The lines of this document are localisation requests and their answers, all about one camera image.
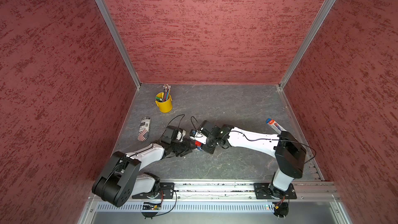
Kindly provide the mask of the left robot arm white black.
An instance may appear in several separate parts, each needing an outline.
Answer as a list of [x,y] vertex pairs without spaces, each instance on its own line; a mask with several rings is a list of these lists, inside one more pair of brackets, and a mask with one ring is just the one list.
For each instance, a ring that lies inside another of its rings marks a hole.
[[130,153],[114,152],[92,186],[92,193],[116,207],[124,205],[131,197],[148,195],[162,198],[160,178],[143,173],[146,166],[171,157],[192,153],[194,144],[184,138],[181,142],[155,142]]

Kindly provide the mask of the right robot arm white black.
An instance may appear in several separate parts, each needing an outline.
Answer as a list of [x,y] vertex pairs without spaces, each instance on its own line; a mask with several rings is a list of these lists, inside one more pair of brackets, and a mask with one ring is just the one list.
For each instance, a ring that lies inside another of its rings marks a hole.
[[241,147],[258,151],[276,159],[278,170],[274,173],[266,195],[272,199],[292,199],[292,182],[303,176],[306,149],[287,131],[280,134],[263,134],[246,131],[232,125],[202,127],[191,133],[196,146],[214,153],[217,146],[224,149]]

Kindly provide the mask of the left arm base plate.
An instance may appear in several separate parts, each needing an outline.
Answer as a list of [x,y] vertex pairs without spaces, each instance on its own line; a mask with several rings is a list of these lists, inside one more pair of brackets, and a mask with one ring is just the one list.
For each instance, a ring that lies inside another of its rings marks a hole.
[[155,192],[148,193],[140,193],[136,195],[132,195],[132,199],[145,199],[145,200],[165,200],[165,199],[173,199],[174,197],[174,183],[159,183],[160,189]]

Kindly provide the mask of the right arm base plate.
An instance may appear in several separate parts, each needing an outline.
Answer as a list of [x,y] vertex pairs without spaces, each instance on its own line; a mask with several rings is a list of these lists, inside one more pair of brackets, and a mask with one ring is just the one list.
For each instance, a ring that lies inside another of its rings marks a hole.
[[286,191],[276,188],[272,183],[254,183],[257,200],[296,200],[297,195],[293,184]]

